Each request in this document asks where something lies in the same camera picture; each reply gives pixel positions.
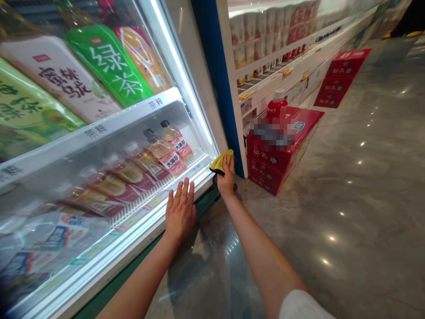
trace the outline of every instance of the red bottle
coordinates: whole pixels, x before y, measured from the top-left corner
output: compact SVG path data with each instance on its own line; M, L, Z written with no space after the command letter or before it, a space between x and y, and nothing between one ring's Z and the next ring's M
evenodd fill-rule
M284 106L288 106L285 90L277 89L274 92L273 100L267 106L267 118L279 118L280 109Z

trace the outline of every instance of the left hand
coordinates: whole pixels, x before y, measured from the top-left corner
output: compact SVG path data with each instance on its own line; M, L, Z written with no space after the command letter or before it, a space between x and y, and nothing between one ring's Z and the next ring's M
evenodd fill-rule
M173 240L181 242L193 228L196 219L196 206L193 203L195 183L186 177L185 182L179 182L176 195L173 190L168 194L168 203L165 213L164 236L171 236Z

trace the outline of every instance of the yellow cloth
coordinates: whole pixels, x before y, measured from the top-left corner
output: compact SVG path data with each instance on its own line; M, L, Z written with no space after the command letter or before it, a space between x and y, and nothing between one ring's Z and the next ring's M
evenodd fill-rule
M233 150L232 149L224 151L223 153L221 153L214 160L214 162L211 164L211 166L209 167L210 171L217 173L217 174L220 174L221 176L224 176L224 169L223 169L224 155L227 155L227 165L230 165L230 159L233 156Z

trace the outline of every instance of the blurred logo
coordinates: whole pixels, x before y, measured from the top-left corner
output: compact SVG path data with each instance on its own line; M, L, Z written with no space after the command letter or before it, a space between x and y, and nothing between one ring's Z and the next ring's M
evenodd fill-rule
M295 132L301 131L304 126L305 126L304 122L295 122L295 125L294 125Z

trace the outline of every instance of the stack of boxes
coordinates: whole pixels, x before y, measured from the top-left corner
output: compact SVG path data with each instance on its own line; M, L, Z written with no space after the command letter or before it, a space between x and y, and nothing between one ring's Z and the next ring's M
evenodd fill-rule
M339 53L331 62L314 105L336 109L371 50L351 50Z
M276 196L300 162L324 112L281 109L279 119L262 119L247 137L248 177Z

